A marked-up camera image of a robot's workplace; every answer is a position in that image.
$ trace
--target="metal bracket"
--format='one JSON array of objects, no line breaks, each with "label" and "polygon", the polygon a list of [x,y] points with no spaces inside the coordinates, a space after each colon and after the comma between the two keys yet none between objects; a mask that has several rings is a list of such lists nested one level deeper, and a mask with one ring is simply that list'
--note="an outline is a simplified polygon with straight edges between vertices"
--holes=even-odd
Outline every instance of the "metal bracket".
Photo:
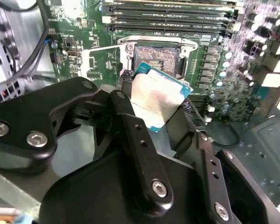
[{"label": "metal bracket", "polygon": [[110,95],[128,164],[140,184],[140,200],[150,216],[160,217],[173,205],[173,191],[164,168],[144,120],[135,116],[129,97],[121,91]]}]

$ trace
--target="cable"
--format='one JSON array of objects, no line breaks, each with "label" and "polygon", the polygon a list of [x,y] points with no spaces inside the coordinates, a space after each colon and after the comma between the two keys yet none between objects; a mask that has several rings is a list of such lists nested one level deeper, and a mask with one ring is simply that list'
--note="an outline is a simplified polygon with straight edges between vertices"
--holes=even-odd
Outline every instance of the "cable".
[{"label": "cable", "polygon": [[203,123],[205,123],[203,117],[200,115],[199,111],[198,111],[197,108],[194,106],[194,104],[192,103],[192,101],[191,101],[189,98],[188,98],[187,100],[188,100],[188,102],[191,104],[191,106],[192,106],[192,108],[194,109],[194,111],[195,111],[196,115],[198,116],[198,118],[199,118]]},{"label": "cable", "polygon": [[229,130],[231,131],[231,133],[235,136],[236,140],[234,143],[230,144],[230,145],[223,145],[221,143],[218,143],[216,141],[214,141],[211,137],[210,137],[210,140],[212,141],[212,143],[216,146],[219,146],[219,147],[222,147],[222,148],[231,148],[231,147],[235,147],[239,144],[239,135],[238,133],[236,132],[236,130],[234,130],[234,128],[229,124],[228,121],[223,121],[228,127],[229,127]]},{"label": "cable", "polygon": [[25,12],[30,12],[34,9],[36,9],[38,6],[37,2],[34,3],[32,6],[30,6],[29,8],[24,8],[24,9],[17,9],[17,8],[11,8],[10,6],[6,5],[5,3],[0,1],[0,8],[9,11],[9,12],[17,12],[17,13],[25,13]]},{"label": "cable", "polygon": [[9,83],[17,80],[21,76],[25,75],[27,70],[31,67],[31,65],[34,63],[35,59],[39,55],[39,53],[42,50],[42,47],[44,45],[44,42],[46,41],[46,38],[47,38],[47,35],[48,35],[48,32],[49,32],[48,15],[46,13],[46,8],[45,8],[45,5],[43,3],[43,0],[36,0],[36,1],[37,1],[39,9],[41,11],[41,14],[42,14],[42,22],[43,22],[43,26],[44,26],[44,30],[43,30],[43,33],[41,35],[41,38],[39,39],[34,51],[30,55],[30,57],[24,63],[23,67],[18,72],[16,72],[12,77],[10,77],[8,80],[6,80],[4,82],[1,82],[0,85],[9,84]]},{"label": "cable", "polygon": [[[187,98],[188,102],[191,104],[192,108],[194,109],[194,111],[196,112],[196,115],[198,116],[198,118],[203,122],[204,122],[204,119],[203,117],[200,115],[199,111],[197,110],[197,108],[194,106],[194,104],[192,103],[192,101]],[[209,136],[209,139],[211,140],[211,142],[216,145],[216,146],[219,146],[219,147],[222,147],[222,148],[230,148],[230,147],[235,147],[239,144],[240,142],[240,139],[239,139],[239,135],[238,133],[234,130],[234,128],[229,124],[228,120],[223,120],[223,122],[229,127],[231,133],[233,133],[233,135],[235,136],[236,140],[234,143],[230,144],[230,145],[223,145],[221,143],[218,143],[216,142],[215,140],[213,140],[210,136]]]},{"label": "cable", "polygon": [[3,44],[3,46],[5,47],[6,51],[9,53],[10,57],[11,57],[11,60],[13,61],[13,73],[17,72],[17,66],[16,66],[16,60],[15,60],[15,57],[11,51],[11,49],[6,46],[5,44]]}]

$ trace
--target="ram slot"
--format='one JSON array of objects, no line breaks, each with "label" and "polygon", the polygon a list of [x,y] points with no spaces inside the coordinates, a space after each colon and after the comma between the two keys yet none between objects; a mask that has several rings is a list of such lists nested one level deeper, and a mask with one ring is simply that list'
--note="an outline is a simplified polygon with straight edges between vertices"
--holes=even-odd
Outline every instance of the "ram slot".
[{"label": "ram slot", "polygon": [[197,30],[201,31],[221,31],[221,30],[226,30],[224,27],[225,25],[223,23],[216,23],[216,24],[206,24],[206,23],[182,23],[182,22],[165,22],[165,21],[153,21],[151,22],[150,20],[119,20],[117,19],[116,21],[112,21],[110,24],[114,25],[130,25],[130,26],[136,26],[136,27],[168,27],[168,28],[180,28],[180,29],[186,29],[187,31],[191,32],[194,30],[195,32]]},{"label": "ram slot", "polygon": [[174,24],[185,24],[185,23],[193,23],[193,24],[201,24],[201,25],[212,25],[212,26],[223,26],[224,24],[228,24],[229,20],[195,20],[195,19],[184,19],[184,18],[164,18],[158,16],[124,16],[124,15],[116,15],[113,17],[114,21],[146,21],[146,22],[164,22],[164,23],[174,23]]},{"label": "ram slot", "polygon": [[132,11],[151,11],[151,12],[196,12],[196,13],[205,13],[212,14],[216,12],[229,12],[233,13],[234,8],[230,6],[220,6],[220,5],[212,5],[212,4],[189,4],[189,5],[162,5],[162,4],[148,4],[142,2],[129,2],[124,5],[105,5],[108,11],[114,10],[132,10]]},{"label": "ram slot", "polygon": [[[201,0],[114,0],[113,2],[127,3],[127,2],[143,2],[143,3],[154,3],[154,4],[181,4],[181,5],[189,5],[189,4],[201,4]],[[228,5],[228,6],[236,6],[237,0],[203,0],[203,4],[216,4],[216,5]]]},{"label": "ram slot", "polygon": [[146,19],[151,20],[166,19],[171,21],[196,21],[199,22],[214,22],[214,21],[228,21],[226,14],[219,15],[206,15],[206,14],[189,14],[189,13],[156,13],[156,12],[146,12],[146,11],[115,11],[113,13],[108,13],[107,16],[114,16],[119,19]]},{"label": "ram slot", "polygon": [[222,30],[201,30],[201,29],[187,29],[181,27],[141,27],[141,26],[131,26],[124,24],[114,24],[107,27],[107,31],[110,32],[121,32],[121,31],[140,31],[140,32],[160,32],[160,33],[175,33],[175,34],[189,34],[194,33],[198,35],[224,35],[227,33],[226,29]]}]

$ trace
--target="blue wire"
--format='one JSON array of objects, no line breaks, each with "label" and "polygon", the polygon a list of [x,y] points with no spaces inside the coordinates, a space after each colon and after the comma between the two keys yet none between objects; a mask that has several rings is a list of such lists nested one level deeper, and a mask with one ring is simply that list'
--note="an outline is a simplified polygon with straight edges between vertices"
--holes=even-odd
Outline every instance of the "blue wire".
[{"label": "blue wire", "polygon": [[51,39],[45,40],[45,44],[51,42]]}]

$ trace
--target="motherboard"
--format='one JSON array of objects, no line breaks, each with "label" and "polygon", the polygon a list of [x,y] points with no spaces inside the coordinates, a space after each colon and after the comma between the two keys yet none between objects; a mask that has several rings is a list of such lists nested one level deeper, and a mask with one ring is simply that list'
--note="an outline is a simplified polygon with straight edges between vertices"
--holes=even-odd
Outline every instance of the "motherboard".
[{"label": "motherboard", "polygon": [[59,80],[116,86],[146,62],[193,88],[205,123],[248,120],[280,86],[279,0],[45,2]]}]

